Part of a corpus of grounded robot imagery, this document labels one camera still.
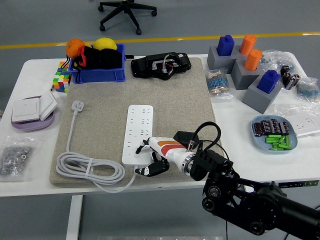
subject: gray block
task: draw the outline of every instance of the gray block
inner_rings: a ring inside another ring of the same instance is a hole
[[[240,50],[240,45],[235,45],[233,47],[230,56],[219,56],[217,52],[218,46],[210,46],[209,53],[206,62],[208,63],[210,70],[227,68],[227,74],[230,74],[232,68],[234,67],[235,61],[237,59],[246,60],[247,55],[242,55]]]
[[[237,59],[231,71],[231,77],[237,90],[245,90],[260,76],[264,75],[265,71],[262,66],[258,65],[255,71],[245,69],[245,60]]]
[[[274,89],[268,94],[257,88],[262,75],[260,75],[246,91],[242,102],[261,114],[264,114],[267,108],[273,103],[281,90],[281,85],[276,84]]]

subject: lemon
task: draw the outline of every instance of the lemon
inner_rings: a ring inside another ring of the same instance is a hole
[[[97,39],[94,43],[93,43],[93,48],[94,49],[114,49],[117,50],[117,45],[116,42],[108,37],[102,37]]]

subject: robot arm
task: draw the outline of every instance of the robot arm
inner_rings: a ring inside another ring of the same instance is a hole
[[[193,134],[213,122],[202,124]],[[203,149],[200,141],[196,153],[189,151],[173,138],[150,137],[137,149],[138,154],[145,145],[149,147],[154,163],[136,173],[148,177],[163,173],[169,169],[169,163],[175,163],[180,172],[195,181],[206,176],[203,188],[203,208],[254,235],[278,228],[303,240],[320,240],[320,211],[287,198],[287,195],[274,183],[260,183],[240,178],[233,169],[233,162],[210,149],[217,143],[217,137]],[[253,192],[240,188],[248,186]]]
[[[212,150],[198,149],[190,176],[200,180],[209,173],[203,188],[203,208],[252,234],[278,228],[303,240],[320,239],[320,212],[292,201],[274,183],[242,179],[233,163]],[[248,186],[253,192],[241,190]]]

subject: white power strip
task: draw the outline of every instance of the white power strip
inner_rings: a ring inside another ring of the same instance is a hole
[[[151,163],[149,150],[136,154],[142,140],[152,137],[154,108],[151,105],[130,105],[126,119],[122,164],[125,168],[144,168]]]

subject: power outlet socket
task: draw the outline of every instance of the power outlet socket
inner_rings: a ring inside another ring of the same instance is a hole
[[[308,114],[298,113],[286,119],[291,123],[297,137],[320,132],[319,125]]]
[[[152,137],[154,108],[151,105],[130,105],[126,119],[122,164],[125,168],[144,168],[151,163],[149,150],[136,154],[143,140]]]

